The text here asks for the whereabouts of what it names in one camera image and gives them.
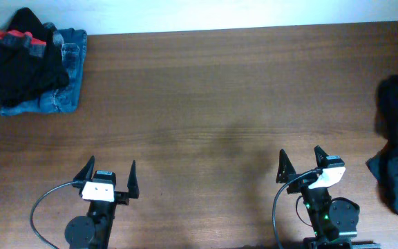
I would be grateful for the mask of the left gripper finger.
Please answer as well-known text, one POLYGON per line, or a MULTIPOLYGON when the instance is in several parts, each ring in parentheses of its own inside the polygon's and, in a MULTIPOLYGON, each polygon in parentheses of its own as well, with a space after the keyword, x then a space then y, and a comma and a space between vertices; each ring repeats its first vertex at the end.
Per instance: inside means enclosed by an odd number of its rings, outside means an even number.
POLYGON ((127 182, 127 188, 128 188, 128 196, 130 199, 138 199, 139 198, 140 190, 139 190, 139 186, 138 186, 138 178, 137 178, 136 161, 135 160, 133 160, 132 165, 131 165, 129 179, 127 182))
POLYGON ((95 157, 91 156, 86 165, 76 174, 74 181, 90 181, 93 176, 95 157))

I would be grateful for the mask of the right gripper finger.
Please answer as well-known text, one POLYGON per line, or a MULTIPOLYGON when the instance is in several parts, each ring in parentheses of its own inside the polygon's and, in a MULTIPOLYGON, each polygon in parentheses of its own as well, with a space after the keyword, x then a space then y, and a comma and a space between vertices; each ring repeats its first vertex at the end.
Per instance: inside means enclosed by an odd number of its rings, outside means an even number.
POLYGON ((328 154, 319 146, 317 145, 314 148, 314 153, 316 157, 316 164, 318 168, 327 168, 328 167, 328 154))
POLYGON ((279 164, 276 183, 288 183, 296 176, 296 171, 284 149, 279 151, 279 164))

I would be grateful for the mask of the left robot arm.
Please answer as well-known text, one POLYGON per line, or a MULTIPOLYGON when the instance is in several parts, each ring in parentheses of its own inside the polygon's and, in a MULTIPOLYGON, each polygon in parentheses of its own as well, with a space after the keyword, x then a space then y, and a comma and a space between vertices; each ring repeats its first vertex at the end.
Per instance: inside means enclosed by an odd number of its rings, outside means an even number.
POLYGON ((68 222, 64 236, 70 248, 107 249, 115 219, 116 207, 128 205, 138 199, 140 190, 136 163, 131 165, 126 192, 115 189, 117 179, 114 172, 94 170, 95 157, 74 177, 73 187, 80 197, 89 202, 88 212, 68 222))

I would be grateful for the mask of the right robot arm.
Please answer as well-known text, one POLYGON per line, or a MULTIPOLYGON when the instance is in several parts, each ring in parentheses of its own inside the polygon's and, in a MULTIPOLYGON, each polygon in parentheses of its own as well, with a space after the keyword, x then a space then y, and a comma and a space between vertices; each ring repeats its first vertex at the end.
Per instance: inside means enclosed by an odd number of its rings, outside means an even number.
POLYGON ((276 209, 283 191, 299 194, 310 218, 309 226, 314 236, 303 240, 302 248, 348 248, 374 249, 379 243, 353 242, 357 236, 360 207, 344 197, 332 198, 328 188, 337 184, 345 173, 345 163, 340 156, 327 154, 320 146, 314 148, 316 167, 302 174, 295 171, 284 149, 279 151, 279 164, 276 182, 283 186, 274 197, 272 204, 272 224, 274 236, 279 248, 280 242, 276 225, 276 209))

